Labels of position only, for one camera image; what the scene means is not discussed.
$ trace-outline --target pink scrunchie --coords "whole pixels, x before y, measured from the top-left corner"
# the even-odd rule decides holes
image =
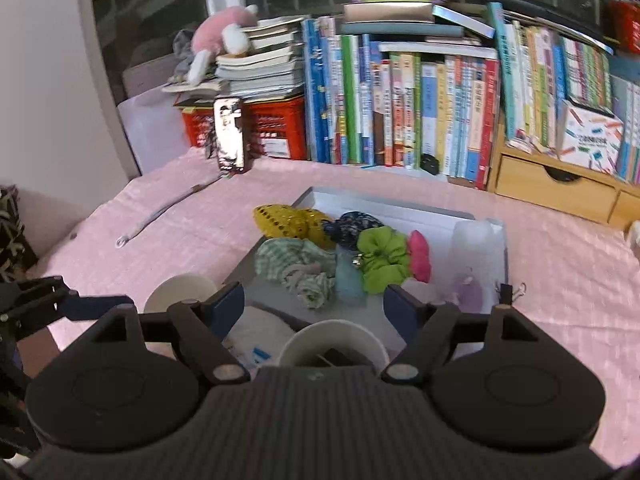
[[[429,283],[431,279],[431,262],[429,261],[429,243],[418,231],[412,231],[406,243],[411,255],[409,268],[419,282]]]

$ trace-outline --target green scrunchie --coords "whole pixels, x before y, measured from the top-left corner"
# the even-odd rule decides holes
[[[362,253],[364,290],[369,294],[384,292],[387,285],[402,285],[412,276],[406,236],[391,227],[375,227],[361,232],[358,250]]]

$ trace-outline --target silver screw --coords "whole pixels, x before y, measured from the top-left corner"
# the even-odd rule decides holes
[[[219,381],[235,381],[244,375],[239,365],[220,365],[213,370],[213,376]]]
[[[386,369],[386,374],[396,381],[410,381],[418,376],[418,368],[413,365],[398,363]]]

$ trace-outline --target red book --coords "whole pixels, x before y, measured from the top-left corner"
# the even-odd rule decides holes
[[[491,137],[495,123],[495,91],[496,71],[498,62],[495,59],[485,60],[486,67],[486,98],[484,99],[484,113],[482,114],[482,139],[480,142],[480,163],[476,175],[476,189],[484,189],[484,181],[491,158]]]

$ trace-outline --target pink tablecloth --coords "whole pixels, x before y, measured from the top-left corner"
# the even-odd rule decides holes
[[[198,150],[131,182],[100,206],[34,270],[61,274],[81,294],[128,294],[138,308],[161,282],[199,272],[222,282],[260,237],[252,209],[292,203],[310,186],[498,218],[506,225],[511,283],[527,283],[516,306],[593,370],[607,405],[593,447],[613,465],[640,450],[640,266],[622,234],[546,208],[432,179],[358,168],[258,160],[170,209],[124,248],[116,239],[214,166]],[[50,329],[60,348],[86,324]]]

